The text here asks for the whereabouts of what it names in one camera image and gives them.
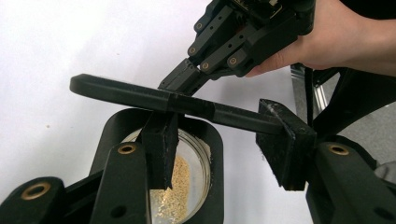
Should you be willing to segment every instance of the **brass screw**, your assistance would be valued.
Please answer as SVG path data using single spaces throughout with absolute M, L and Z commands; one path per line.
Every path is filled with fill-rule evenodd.
M 136 151 L 136 146 L 135 145 L 126 145 L 119 147 L 118 152 L 122 155 L 130 154 Z
M 195 48 L 190 48 L 189 53 L 195 53 Z
M 329 148 L 330 152 L 340 155 L 340 156 L 346 156 L 349 154 L 349 151 L 341 146 L 330 146 Z
M 204 63 L 204 64 L 202 64 L 202 67 L 203 67 L 204 69 L 207 69 L 207 68 L 209 67 L 209 64 L 208 64 L 208 63 Z
M 49 190 L 50 190 L 50 184 L 48 182 L 40 182 L 24 190 L 21 195 L 21 198 L 26 201 L 30 201 L 43 196 Z
M 237 60 L 235 58 L 230 59 L 230 64 L 236 64 Z

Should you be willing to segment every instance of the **petri dish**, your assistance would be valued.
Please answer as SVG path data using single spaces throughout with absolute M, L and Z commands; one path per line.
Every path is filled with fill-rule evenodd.
M 141 130 L 122 142 L 132 142 Z M 179 129 L 172 177 L 173 189 L 151 189 L 153 224 L 178 224 L 190 219 L 201 208 L 210 187 L 210 147 L 203 140 Z

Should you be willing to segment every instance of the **white surface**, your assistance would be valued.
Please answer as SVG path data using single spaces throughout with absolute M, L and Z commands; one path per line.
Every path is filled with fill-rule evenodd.
M 75 95 L 87 73 L 156 88 L 187 57 L 200 1 L 0 2 L 0 201 L 46 175 L 85 177 L 101 131 L 123 106 Z M 257 110 L 268 98 L 294 110 L 289 69 L 208 82 L 197 97 Z M 254 134 L 216 126 L 225 160 L 224 223 L 310 223 L 303 192 L 277 186 Z

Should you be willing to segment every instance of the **hand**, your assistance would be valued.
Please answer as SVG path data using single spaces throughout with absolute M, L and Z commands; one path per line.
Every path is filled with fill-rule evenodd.
M 339 0 L 317 0 L 313 31 L 299 36 L 246 77 L 294 63 L 319 70 L 343 66 L 396 76 L 395 39 L 396 21 L 364 18 Z

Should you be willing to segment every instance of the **granular powder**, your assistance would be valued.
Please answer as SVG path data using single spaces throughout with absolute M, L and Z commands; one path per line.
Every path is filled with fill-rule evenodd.
M 150 191 L 154 223 L 179 223 L 187 215 L 190 169 L 187 162 L 179 156 L 175 158 L 172 187 L 173 189 L 152 189 Z

